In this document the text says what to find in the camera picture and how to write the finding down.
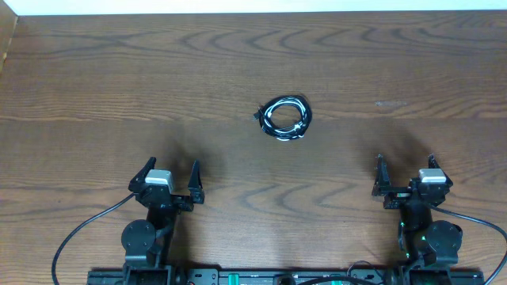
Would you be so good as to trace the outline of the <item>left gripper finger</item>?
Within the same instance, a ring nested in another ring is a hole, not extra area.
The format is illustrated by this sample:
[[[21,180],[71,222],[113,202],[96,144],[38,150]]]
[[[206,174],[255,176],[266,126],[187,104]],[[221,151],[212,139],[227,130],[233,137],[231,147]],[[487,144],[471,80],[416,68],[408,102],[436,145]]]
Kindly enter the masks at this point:
[[[188,190],[193,203],[204,204],[205,194],[200,178],[200,162],[195,160],[188,183]]]
[[[147,174],[154,169],[156,157],[150,157],[145,166],[130,180],[128,190],[131,192],[142,192],[146,187]]]

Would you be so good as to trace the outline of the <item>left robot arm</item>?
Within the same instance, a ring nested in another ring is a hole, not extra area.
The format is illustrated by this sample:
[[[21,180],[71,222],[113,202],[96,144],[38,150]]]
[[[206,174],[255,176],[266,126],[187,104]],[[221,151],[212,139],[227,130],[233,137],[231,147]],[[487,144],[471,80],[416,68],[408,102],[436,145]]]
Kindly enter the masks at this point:
[[[202,204],[205,194],[200,163],[193,162],[188,195],[173,192],[173,174],[155,168],[156,158],[131,179],[128,190],[147,209],[147,217],[130,222],[121,235],[125,249],[123,284],[186,284],[185,269],[167,263],[178,215]]]

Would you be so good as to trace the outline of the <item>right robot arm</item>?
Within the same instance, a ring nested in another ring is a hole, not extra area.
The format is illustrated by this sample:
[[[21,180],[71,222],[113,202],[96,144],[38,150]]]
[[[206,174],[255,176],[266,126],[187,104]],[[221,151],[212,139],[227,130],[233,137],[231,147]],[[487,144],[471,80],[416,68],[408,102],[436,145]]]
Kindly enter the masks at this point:
[[[445,201],[452,180],[433,155],[406,187],[391,184],[383,155],[377,157],[373,196],[384,198],[383,208],[398,210],[398,246],[404,261],[386,271],[385,284],[450,284],[450,267],[459,261],[463,230],[448,221],[434,220],[432,211]]]

